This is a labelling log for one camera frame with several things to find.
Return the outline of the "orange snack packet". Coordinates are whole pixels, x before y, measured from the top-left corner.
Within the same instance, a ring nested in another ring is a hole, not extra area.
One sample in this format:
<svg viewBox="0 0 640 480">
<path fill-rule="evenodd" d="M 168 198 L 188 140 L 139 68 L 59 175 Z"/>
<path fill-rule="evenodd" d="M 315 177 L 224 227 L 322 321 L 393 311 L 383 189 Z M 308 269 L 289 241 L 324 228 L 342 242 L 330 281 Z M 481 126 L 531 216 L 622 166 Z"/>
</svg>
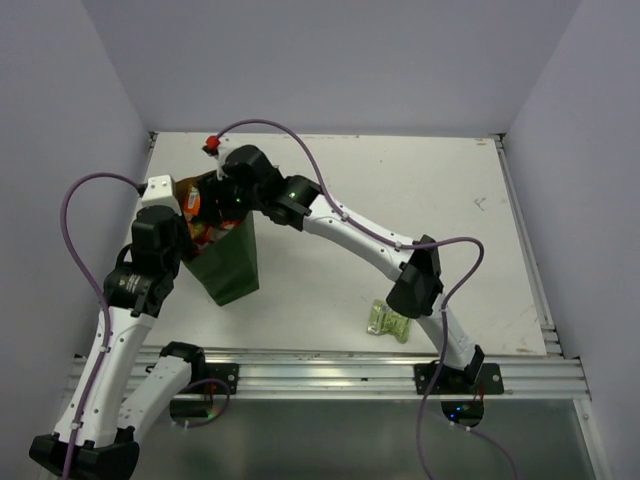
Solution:
<svg viewBox="0 0 640 480">
<path fill-rule="evenodd" d="M 181 185 L 184 188 L 181 208 L 190 237 L 197 250 L 206 249 L 241 225 L 242 220 L 206 220 L 202 196 L 196 186 L 196 181 L 185 179 Z"/>
</svg>

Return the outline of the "green paper bag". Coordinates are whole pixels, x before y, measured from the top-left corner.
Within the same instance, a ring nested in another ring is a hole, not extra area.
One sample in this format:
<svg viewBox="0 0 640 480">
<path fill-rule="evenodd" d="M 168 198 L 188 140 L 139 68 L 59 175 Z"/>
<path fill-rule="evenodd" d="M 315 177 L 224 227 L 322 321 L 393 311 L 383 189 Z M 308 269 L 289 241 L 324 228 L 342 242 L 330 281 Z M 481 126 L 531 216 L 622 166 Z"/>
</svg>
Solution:
<svg viewBox="0 0 640 480">
<path fill-rule="evenodd" d="M 181 207 L 185 179 L 197 180 L 200 176 L 187 177 L 176 183 L 176 196 Z M 226 236 L 197 250 L 196 257 L 183 262 L 209 297 L 219 306 L 230 304 L 259 289 L 257 245 L 253 214 L 249 211 L 241 225 Z"/>
</svg>

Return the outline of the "green candy packet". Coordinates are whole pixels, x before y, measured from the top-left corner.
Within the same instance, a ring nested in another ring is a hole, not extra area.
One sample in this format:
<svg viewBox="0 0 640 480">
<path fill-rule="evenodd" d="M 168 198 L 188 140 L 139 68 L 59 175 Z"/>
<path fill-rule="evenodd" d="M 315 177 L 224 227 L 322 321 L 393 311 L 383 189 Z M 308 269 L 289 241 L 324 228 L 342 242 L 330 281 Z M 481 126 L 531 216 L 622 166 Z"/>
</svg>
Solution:
<svg viewBox="0 0 640 480">
<path fill-rule="evenodd" d="M 383 300 L 376 299 L 371 307 L 367 333 L 373 336 L 392 336 L 398 343 L 409 339 L 411 319 L 391 309 Z"/>
</svg>

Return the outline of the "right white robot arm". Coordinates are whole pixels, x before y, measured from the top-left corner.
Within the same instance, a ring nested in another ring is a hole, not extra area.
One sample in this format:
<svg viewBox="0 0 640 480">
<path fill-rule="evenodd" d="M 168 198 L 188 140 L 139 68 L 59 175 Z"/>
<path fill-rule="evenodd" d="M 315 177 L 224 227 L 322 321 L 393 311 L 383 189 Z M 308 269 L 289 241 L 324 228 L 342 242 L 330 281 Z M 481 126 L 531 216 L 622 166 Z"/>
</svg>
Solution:
<svg viewBox="0 0 640 480">
<path fill-rule="evenodd" d="M 230 146 L 211 136 L 202 150 L 216 168 L 197 182 L 200 218 L 222 224 L 257 211 L 276 225 L 316 235 L 355 254 L 392 282 L 387 305 L 419 323 L 438 349 L 449 387 L 464 393 L 480 382 L 484 353 L 450 313 L 452 294 L 441 279 L 439 242 L 382 228 L 331 199 L 318 183 L 301 175 L 283 176 L 254 145 Z"/>
</svg>

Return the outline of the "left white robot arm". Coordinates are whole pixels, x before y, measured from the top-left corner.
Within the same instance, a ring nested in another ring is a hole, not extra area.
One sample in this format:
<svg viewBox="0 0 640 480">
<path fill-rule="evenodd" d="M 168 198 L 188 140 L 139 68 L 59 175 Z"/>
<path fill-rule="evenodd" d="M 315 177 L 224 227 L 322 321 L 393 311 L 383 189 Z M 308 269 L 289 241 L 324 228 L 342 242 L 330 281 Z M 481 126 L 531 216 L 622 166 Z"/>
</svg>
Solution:
<svg viewBox="0 0 640 480">
<path fill-rule="evenodd" d="M 125 392 L 190 244 L 184 218 L 167 206 L 139 210 L 131 233 L 105 278 L 105 307 L 70 403 L 53 432 L 35 437 L 29 450 L 32 460 L 63 479 L 130 478 L 143 438 L 171 399 L 207 383 L 203 349 L 173 341 L 136 390 Z"/>
</svg>

